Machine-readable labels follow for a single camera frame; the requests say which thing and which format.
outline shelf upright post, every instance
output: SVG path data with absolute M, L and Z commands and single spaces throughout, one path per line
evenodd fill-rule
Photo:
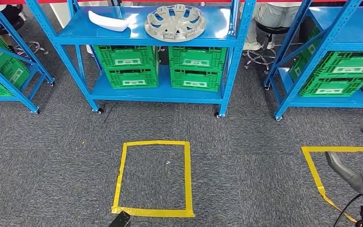
M 232 15 L 233 15 L 233 22 L 237 21 L 238 15 L 238 5 L 239 1 L 233 0 L 232 2 Z M 237 68 L 240 64 L 240 58 L 242 56 L 244 40 L 248 32 L 248 27 L 250 25 L 252 12 L 254 11 L 255 0 L 247 0 L 244 3 L 244 9 L 242 12 L 242 18 L 240 20 L 239 30 L 237 34 L 237 45 L 233 48 L 230 48 L 232 51 L 229 53 L 231 56 L 231 64 L 229 65 L 229 70 L 227 71 L 227 78 L 226 78 L 226 86 L 225 91 L 222 97 L 222 103 L 220 105 L 220 110 L 218 117 L 224 117 L 226 114 L 227 105 L 229 104 L 230 95 L 232 94 L 234 79 L 236 78 Z
M 12 38 L 18 43 L 31 61 L 35 62 L 35 65 L 38 67 L 38 70 L 41 74 L 45 76 L 45 79 L 48 81 L 48 84 L 53 84 L 54 78 L 48 73 L 46 68 L 41 64 L 41 62 L 37 59 L 34 53 L 30 50 L 24 40 L 20 37 L 17 31 L 12 27 L 6 17 L 0 11 L 0 23 L 5 27 L 5 29 L 9 32 Z
M 282 115 L 289 107 L 290 102 L 293 100 L 294 97 L 296 97 L 297 93 L 303 87 L 305 81 L 307 81 L 312 71 L 315 69 L 318 63 L 328 52 L 329 47 L 333 43 L 334 38 L 336 37 L 340 29 L 347 23 L 347 21 L 353 15 L 353 13 L 358 8 L 361 1 L 362 0 L 348 0 L 346 4 L 343 6 L 339 14 L 336 16 L 335 20 L 330 25 L 329 27 L 330 29 L 325 32 L 325 35 L 323 36 L 320 44 L 318 45 L 317 49 L 314 51 L 311 58 L 308 60 L 308 63 L 304 66 L 304 69 L 302 70 L 298 80 L 294 83 L 290 91 L 287 91 L 286 97 L 280 103 L 278 109 L 275 112 L 275 118 L 277 120 L 282 119 Z
M 30 10 L 33 12 L 35 19 L 41 25 L 41 28 L 44 30 L 45 34 L 51 41 L 53 47 L 58 52 L 58 55 L 62 59 L 63 63 L 65 64 L 66 68 L 69 70 L 71 76 L 74 78 L 74 81 L 77 83 L 78 87 L 80 88 L 81 92 L 83 93 L 84 97 L 92 107 L 94 112 L 98 112 L 98 104 L 95 100 L 91 98 L 90 91 L 88 90 L 85 78 L 77 72 L 76 67 L 74 66 L 72 60 L 70 59 L 68 53 L 66 52 L 63 45 L 56 42 L 55 37 L 56 33 L 52 28 L 48 18 L 44 14 L 43 10 L 41 9 L 40 5 L 36 0 L 25 0 L 27 5 L 29 6 Z

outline yellow tape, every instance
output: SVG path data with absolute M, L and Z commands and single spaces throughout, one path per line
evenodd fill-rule
M 311 158 L 311 152 L 326 152 L 326 151 L 331 151 L 331 152 L 363 152 L 363 147 L 301 147 L 302 153 L 304 154 L 305 160 L 307 160 L 308 163 L 308 167 L 310 168 L 311 171 L 311 175 L 314 178 L 314 182 L 315 185 L 318 188 L 319 193 L 321 194 L 321 196 L 323 197 L 323 199 L 329 203 L 331 206 L 333 206 L 334 208 L 336 208 L 337 210 L 339 210 L 340 212 L 342 211 L 340 209 L 340 207 L 338 207 L 332 200 L 330 200 L 327 196 L 326 196 L 326 191 L 325 188 L 322 184 L 322 181 L 320 180 L 318 171 L 315 167 L 315 164 Z M 347 217 L 347 219 L 349 219 L 352 222 L 356 222 L 356 220 L 351 217 L 349 214 L 344 213 L 344 215 Z
M 183 145 L 184 146 L 184 179 L 185 179 L 185 197 L 186 209 L 185 210 L 156 210 L 156 209 L 138 209 L 130 207 L 119 207 L 119 197 L 121 191 L 121 180 L 123 178 L 124 164 L 126 162 L 127 146 L 137 145 Z M 168 218 L 193 218 L 193 202 L 192 202 L 192 189 L 191 189 L 191 157 L 190 157 L 190 143 L 187 141 L 172 141 L 172 140 L 151 140 L 151 141 L 135 141 L 123 144 L 123 151 L 121 154 L 121 164 L 119 168 L 119 176 L 116 182 L 115 197 L 113 199 L 112 213 L 119 214 L 122 210 L 134 216 L 146 217 L 168 217 Z

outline person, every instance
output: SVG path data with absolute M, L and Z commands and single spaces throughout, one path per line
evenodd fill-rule
M 10 24 L 14 24 L 16 22 L 24 22 L 22 17 L 19 16 L 21 11 L 23 11 L 23 5 L 6 5 L 5 8 L 1 9 L 0 11 L 3 14 L 3 16 L 6 17 L 6 19 L 9 21 Z M 10 35 L 7 33 L 6 29 L 0 24 L 0 37 L 5 42 L 5 44 L 8 46 L 8 48 L 15 53 L 15 49 L 12 45 L 12 41 L 10 38 Z
M 243 50 L 256 51 L 261 49 L 257 41 L 257 25 L 255 21 L 268 27 L 290 27 L 301 2 L 258 2 L 255 4 L 250 27 L 244 42 Z M 240 5 L 242 13 L 244 4 Z M 269 42 L 267 48 L 273 49 L 275 43 Z

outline blue metal shelf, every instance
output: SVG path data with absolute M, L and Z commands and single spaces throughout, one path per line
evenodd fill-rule
M 285 91 L 290 91 L 293 81 L 289 74 L 289 68 L 278 69 Z M 290 103 L 293 107 L 357 107 L 363 108 L 363 91 L 360 89 L 351 97 L 300 97 L 298 94 Z
M 276 120 L 281 120 L 289 107 L 355 107 L 363 108 L 363 91 L 351 97 L 300 97 L 299 91 L 328 51 L 363 51 L 363 7 L 361 0 L 348 0 L 343 7 L 311 7 L 311 0 L 303 1 L 289 32 L 277 53 L 275 61 L 264 81 L 265 88 L 272 87 L 278 102 Z M 286 55 L 287 50 L 305 16 L 310 16 L 320 33 L 303 46 Z M 293 82 L 288 68 L 279 68 L 289 59 L 321 39 L 299 78 Z M 281 97 L 275 82 L 280 76 L 286 95 Z
M 17 101 L 22 102 L 32 113 L 39 113 L 38 109 L 39 107 L 36 106 L 32 99 L 37 93 L 39 87 L 43 83 L 44 80 L 48 82 L 48 84 L 53 85 L 54 78 L 50 76 L 48 71 L 45 69 L 45 67 L 39 62 L 37 57 L 34 55 L 34 53 L 30 50 L 30 48 L 27 46 L 27 44 L 21 39 L 20 35 L 17 33 L 17 31 L 11 26 L 11 24 L 8 22 L 8 20 L 3 16 L 3 14 L 0 12 L 0 24 L 4 26 L 4 28 L 8 31 L 8 33 L 12 36 L 12 38 L 16 41 L 16 43 L 24 50 L 24 52 L 27 54 L 29 59 L 23 58 L 21 56 L 18 56 L 12 52 L 9 52 L 8 50 L 4 50 L 0 48 L 0 51 L 8 54 L 14 58 L 17 58 L 21 61 L 24 61 L 28 63 L 29 65 L 26 65 L 28 70 L 30 71 L 29 77 L 25 80 L 23 85 L 20 87 L 20 89 L 17 89 L 13 86 L 1 73 L 0 73 L 0 83 L 8 89 L 12 94 L 13 97 L 0 97 L 0 101 Z M 36 75 L 36 73 L 40 74 L 40 77 L 37 81 L 37 83 L 32 88 L 30 94 L 28 96 L 25 96 L 23 94 L 23 91 L 30 83 L 31 79 Z
M 341 9 L 341 7 L 310 7 L 309 16 L 322 31 L 332 24 Z M 348 19 L 329 49 L 331 51 L 363 51 L 363 7 L 359 7 Z
M 205 31 L 199 37 L 181 43 L 162 42 L 150 37 L 145 32 L 144 22 L 147 19 L 147 15 L 155 11 L 157 7 L 80 7 L 77 0 L 68 0 L 71 20 L 57 35 L 37 1 L 26 0 L 26 3 L 62 58 L 93 111 L 102 112 L 98 108 L 96 100 L 200 103 L 219 104 L 220 109 L 217 116 L 224 117 L 240 63 L 243 43 L 248 31 L 248 24 L 251 20 L 255 0 L 245 2 L 238 33 L 236 32 L 236 21 L 239 1 L 232 0 L 231 7 L 200 7 L 207 20 Z M 102 16 L 128 20 L 129 27 L 123 32 L 114 32 L 99 27 L 90 22 L 88 18 L 89 10 Z M 227 74 L 226 81 L 225 83 L 222 81 L 219 92 L 175 89 L 171 87 L 169 67 L 161 66 L 159 71 L 159 87 L 157 88 L 112 89 L 108 78 L 102 73 L 99 60 L 95 58 L 101 74 L 94 89 L 90 91 L 86 85 L 83 70 L 83 60 L 80 51 L 80 45 L 82 44 L 228 47 L 227 59 L 225 61 L 228 64 L 225 67 L 227 69 L 225 71 Z M 78 69 L 76 69 L 66 52 L 65 45 L 75 45 Z
M 221 92 L 177 89 L 171 87 L 169 66 L 159 67 L 159 87 L 136 89 L 113 89 L 103 71 L 99 75 L 91 97 L 97 100 L 149 101 L 175 103 L 221 104 Z
M 58 34 L 55 41 L 60 44 L 90 44 L 90 45 L 154 45 L 170 46 L 180 43 L 168 43 L 152 38 L 145 32 L 144 22 L 148 13 L 157 7 L 80 7 L 70 22 Z M 230 7 L 199 7 L 208 21 L 207 27 L 199 37 L 183 42 L 185 46 L 219 46 L 233 47 L 236 36 L 230 29 Z M 123 32 L 114 32 L 93 24 L 88 18 L 88 11 L 96 14 L 127 20 L 129 27 Z

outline shelf caster wheel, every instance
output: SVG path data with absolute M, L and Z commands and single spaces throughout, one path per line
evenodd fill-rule
M 217 119 L 224 118 L 224 117 L 222 117 L 222 116 L 220 116 L 220 115 L 219 115 L 219 112 L 216 112 L 216 113 L 215 113 L 215 117 L 216 117 Z
M 96 112 L 99 113 L 99 114 L 102 114 L 104 112 L 104 109 L 99 108 Z

